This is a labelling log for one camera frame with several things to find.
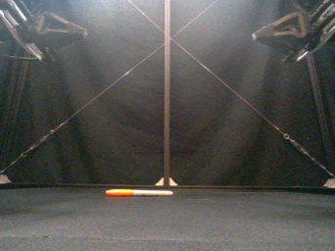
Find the black curtain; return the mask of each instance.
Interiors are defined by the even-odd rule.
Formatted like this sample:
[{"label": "black curtain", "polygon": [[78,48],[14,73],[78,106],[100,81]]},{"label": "black curtain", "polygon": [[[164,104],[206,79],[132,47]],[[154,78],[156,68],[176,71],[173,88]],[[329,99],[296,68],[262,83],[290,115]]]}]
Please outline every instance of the black curtain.
[{"label": "black curtain", "polygon": [[[30,63],[6,162],[70,120],[7,176],[154,184],[164,175],[164,1],[46,1],[44,9],[89,36],[58,51],[54,63]],[[290,11],[278,0],[170,1],[169,170],[180,185],[326,179],[229,90],[322,162],[305,61],[281,64],[281,55],[250,39]]]}]

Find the metal pole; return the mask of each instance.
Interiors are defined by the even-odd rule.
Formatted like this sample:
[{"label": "metal pole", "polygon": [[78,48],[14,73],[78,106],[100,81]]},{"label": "metal pole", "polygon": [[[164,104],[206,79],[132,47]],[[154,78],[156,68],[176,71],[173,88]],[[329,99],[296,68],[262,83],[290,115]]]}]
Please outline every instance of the metal pole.
[{"label": "metal pole", "polygon": [[170,3],[165,0],[164,186],[169,186],[169,51]]}]

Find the marker body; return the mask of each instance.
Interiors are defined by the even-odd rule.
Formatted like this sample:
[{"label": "marker body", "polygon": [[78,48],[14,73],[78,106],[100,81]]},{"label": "marker body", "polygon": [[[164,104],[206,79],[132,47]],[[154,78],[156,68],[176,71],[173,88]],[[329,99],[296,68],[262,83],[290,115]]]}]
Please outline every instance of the marker body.
[{"label": "marker body", "polygon": [[105,195],[108,197],[172,196],[172,192],[165,190],[110,189],[105,191]]}]

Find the gray floor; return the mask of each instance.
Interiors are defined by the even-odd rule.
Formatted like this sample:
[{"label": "gray floor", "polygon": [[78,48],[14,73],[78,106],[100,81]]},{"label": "gray floor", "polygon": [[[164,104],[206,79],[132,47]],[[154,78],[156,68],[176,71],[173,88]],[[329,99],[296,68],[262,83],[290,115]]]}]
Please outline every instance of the gray floor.
[{"label": "gray floor", "polygon": [[0,189],[0,250],[335,250],[335,196]]}]

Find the robotic arm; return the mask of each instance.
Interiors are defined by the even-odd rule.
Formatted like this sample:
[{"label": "robotic arm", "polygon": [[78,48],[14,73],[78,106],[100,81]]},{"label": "robotic arm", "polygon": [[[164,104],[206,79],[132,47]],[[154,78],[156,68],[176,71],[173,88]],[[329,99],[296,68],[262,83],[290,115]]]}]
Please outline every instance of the robotic arm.
[{"label": "robotic arm", "polygon": [[56,50],[88,35],[52,13],[34,16],[21,0],[0,0],[0,32],[0,41],[14,39],[41,62],[54,61]]},{"label": "robotic arm", "polygon": [[293,63],[313,53],[335,33],[335,0],[292,0],[297,12],[285,15],[252,34],[254,41],[285,54]]}]

